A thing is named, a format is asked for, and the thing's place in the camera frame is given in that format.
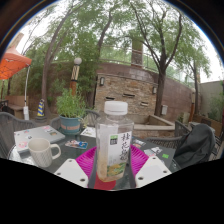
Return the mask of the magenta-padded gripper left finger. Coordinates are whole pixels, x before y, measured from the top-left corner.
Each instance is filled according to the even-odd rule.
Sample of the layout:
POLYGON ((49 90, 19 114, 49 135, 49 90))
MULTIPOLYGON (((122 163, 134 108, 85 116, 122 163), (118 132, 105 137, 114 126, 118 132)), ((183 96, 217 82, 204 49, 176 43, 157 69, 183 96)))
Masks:
POLYGON ((55 175, 84 188, 93 188, 96 179, 94 158, 96 148, 93 147, 76 159, 67 159, 55 172, 55 175))

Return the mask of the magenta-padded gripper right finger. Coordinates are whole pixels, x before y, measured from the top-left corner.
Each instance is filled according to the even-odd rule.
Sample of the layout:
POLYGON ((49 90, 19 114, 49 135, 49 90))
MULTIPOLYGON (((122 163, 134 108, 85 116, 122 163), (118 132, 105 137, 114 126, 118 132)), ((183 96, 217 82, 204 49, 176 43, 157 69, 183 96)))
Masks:
POLYGON ((130 185, 140 188, 171 174, 171 171, 155 155, 147 156, 140 149, 131 146, 130 185))

